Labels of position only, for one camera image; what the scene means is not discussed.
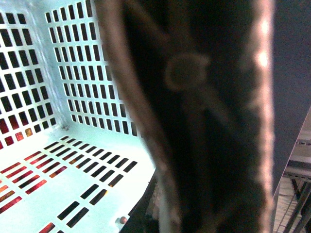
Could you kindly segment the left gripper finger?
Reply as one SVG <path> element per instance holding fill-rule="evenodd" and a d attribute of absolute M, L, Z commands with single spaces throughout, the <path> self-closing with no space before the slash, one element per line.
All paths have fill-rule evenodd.
<path fill-rule="evenodd" d="M 104 51 L 156 166 L 162 233 L 269 233 L 272 0 L 97 0 Z"/>

